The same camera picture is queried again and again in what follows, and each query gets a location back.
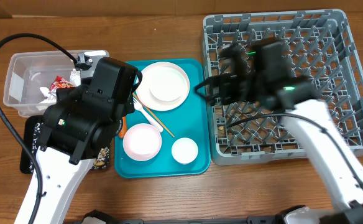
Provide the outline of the red snack wrapper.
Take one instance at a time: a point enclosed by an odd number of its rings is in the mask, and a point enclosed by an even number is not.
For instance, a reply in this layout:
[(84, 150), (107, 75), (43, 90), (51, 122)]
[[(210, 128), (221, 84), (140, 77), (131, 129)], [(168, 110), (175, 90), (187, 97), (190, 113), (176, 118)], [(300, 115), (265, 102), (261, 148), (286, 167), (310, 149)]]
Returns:
[(72, 85), (69, 81), (66, 79), (57, 76), (55, 81), (50, 85), (49, 91), (50, 92), (56, 92), (59, 88), (73, 88), (74, 85)]

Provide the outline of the white green tissue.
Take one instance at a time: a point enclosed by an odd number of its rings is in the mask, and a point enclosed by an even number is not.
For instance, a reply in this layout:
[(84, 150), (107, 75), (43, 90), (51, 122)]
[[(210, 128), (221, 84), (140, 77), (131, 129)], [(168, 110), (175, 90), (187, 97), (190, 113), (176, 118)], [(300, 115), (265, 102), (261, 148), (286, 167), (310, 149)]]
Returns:
[(70, 72), (70, 80), (69, 82), (73, 85), (73, 86), (79, 86), (81, 85), (81, 74), (79, 70), (72, 70)]

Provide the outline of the small white plate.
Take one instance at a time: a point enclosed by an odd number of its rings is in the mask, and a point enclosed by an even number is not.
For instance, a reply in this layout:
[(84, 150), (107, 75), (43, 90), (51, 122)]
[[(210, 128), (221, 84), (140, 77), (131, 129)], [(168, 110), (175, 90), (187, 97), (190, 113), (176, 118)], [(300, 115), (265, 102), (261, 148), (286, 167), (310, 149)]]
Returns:
[(149, 89), (154, 98), (171, 102), (184, 95), (186, 81), (183, 75), (170, 67), (157, 67), (150, 72)]

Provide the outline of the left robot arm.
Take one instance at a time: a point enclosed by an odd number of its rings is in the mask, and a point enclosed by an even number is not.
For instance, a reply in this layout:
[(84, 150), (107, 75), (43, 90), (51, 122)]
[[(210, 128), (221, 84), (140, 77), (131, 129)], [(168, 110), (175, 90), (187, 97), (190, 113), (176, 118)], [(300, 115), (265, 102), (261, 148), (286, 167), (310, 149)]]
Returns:
[(81, 68), (81, 84), (57, 90), (43, 115), (29, 188), (16, 223), (62, 223), (71, 201), (100, 150), (134, 112), (132, 94), (142, 73), (128, 63), (102, 57)]

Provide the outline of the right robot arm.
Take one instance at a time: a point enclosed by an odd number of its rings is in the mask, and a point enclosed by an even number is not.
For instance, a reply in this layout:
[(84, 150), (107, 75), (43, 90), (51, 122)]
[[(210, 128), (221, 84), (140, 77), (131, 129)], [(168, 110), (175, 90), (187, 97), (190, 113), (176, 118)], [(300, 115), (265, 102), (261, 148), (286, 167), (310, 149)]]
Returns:
[(324, 182), (332, 210), (304, 205), (275, 216), (275, 223), (363, 223), (363, 165), (345, 143), (327, 104), (304, 76), (294, 77), (283, 56), (283, 42), (266, 39), (252, 46), (248, 67), (237, 44), (221, 51), (231, 71), (206, 78), (200, 87), (210, 105), (259, 102), (267, 116), (279, 117), (283, 127), (303, 146), (307, 158)]

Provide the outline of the white napkin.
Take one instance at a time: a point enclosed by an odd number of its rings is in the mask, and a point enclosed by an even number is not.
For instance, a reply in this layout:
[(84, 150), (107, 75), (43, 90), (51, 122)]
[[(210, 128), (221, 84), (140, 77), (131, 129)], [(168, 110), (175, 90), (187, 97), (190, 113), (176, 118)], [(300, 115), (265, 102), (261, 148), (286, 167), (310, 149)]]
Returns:
[(50, 90), (47, 87), (40, 87), (40, 91), (44, 95), (45, 99), (36, 106), (39, 111), (46, 110), (49, 105), (55, 104), (57, 102), (55, 90)]

